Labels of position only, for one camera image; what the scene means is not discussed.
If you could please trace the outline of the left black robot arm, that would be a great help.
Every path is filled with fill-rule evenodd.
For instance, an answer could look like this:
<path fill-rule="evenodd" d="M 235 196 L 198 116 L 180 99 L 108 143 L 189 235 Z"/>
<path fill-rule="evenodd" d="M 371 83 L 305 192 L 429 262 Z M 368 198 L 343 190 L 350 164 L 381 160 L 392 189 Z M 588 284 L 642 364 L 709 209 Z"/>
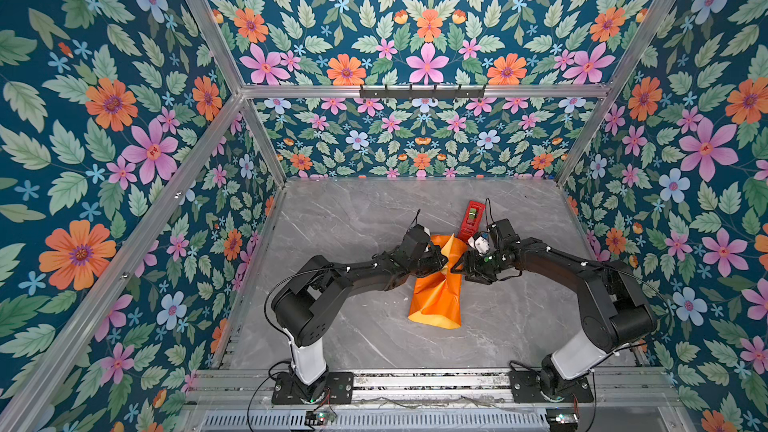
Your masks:
<path fill-rule="evenodd" d="M 399 245 L 355 263 L 311 257 L 282 287 L 268 295 L 265 317 L 286 336 L 291 353 L 289 376 L 306 401 L 324 391 L 329 368 L 322 338 L 350 297 L 385 292 L 409 278 L 442 271 L 448 258 L 423 226 L 410 226 Z"/>

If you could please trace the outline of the yellow orange wrapping paper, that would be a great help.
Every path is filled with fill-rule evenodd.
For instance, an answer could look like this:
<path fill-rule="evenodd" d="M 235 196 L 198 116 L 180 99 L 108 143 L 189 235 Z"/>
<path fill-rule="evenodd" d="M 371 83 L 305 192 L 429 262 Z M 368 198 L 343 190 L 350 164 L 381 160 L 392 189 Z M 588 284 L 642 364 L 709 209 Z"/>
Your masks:
<path fill-rule="evenodd" d="M 440 247 L 448 262 L 439 272 L 416 280 L 408 319 L 437 328 L 458 329 L 462 326 L 462 276 L 453 269 L 468 245 L 455 235 L 433 235 L 432 242 Z"/>

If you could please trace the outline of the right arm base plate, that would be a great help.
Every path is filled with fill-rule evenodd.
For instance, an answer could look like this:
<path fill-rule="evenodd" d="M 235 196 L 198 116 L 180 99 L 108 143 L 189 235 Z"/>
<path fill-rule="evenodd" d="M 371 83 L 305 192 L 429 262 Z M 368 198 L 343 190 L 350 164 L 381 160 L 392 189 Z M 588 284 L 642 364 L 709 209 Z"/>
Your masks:
<path fill-rule="evenodd" d="M 586 376 L 565 380 L 548 369 L 544 371 L 510 370 L 510 389 L 518 403 L 593 403 L 595 400 L 591 383 Z"/>

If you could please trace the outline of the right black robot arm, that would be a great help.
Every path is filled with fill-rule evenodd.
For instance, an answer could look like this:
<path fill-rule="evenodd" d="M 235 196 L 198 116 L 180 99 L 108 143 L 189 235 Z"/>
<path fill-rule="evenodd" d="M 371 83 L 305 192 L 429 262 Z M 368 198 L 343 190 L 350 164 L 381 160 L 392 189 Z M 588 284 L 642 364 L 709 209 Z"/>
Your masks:
<path fill-rule="evenodd" d="M 547 400 L 574 395 L 588 384 L 592 369 L 656 329 L 656 316 L 628 266 L 588 260 L 538 238 L 522 238 L 507 219 L 491 223 L 486 235 L 473 238 L 454 267 L 467 281 L 482 285 L 506 281 L 509 270 L 541 275 L 577 297 L 578 331 L 548 354 L 538 371 L 537 385 Z"/>

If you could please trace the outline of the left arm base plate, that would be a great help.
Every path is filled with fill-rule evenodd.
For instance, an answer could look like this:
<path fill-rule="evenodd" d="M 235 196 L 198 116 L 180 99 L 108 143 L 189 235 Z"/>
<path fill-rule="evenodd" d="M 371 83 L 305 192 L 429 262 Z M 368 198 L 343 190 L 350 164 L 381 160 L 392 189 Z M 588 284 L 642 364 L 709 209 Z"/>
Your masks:
<path fill-rule="evenodd" d="M 352 402 L 355 376 L 352 372 L 328 372 L 310 385 L 293 372 L 280 372 L 275 379 L 273 405 L 347 405 Z"/>

